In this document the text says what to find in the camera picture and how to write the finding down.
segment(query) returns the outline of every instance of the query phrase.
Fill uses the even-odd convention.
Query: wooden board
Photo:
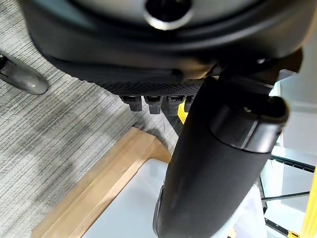
[[[79,238],[145,161],[171,159],[162,143],[131,128],[32,231],[32,238]]]

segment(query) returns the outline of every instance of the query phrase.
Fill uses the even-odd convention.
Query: yellow object
[[[185,123],[185,119],[187,117],[187,114],[185,111],[184,111],[184,106],[185,106],[185,102],[183,102],[182,104],[179,105],[178,107],[178,117],[179,119],[181,120],[181,122],[184,124]]]
[[[317,238],[317,170],[306,209],[300,238]]]
[[[289,232],[287,237],[288,238],[298,238],[299,234],[297,234],[295,232]]]

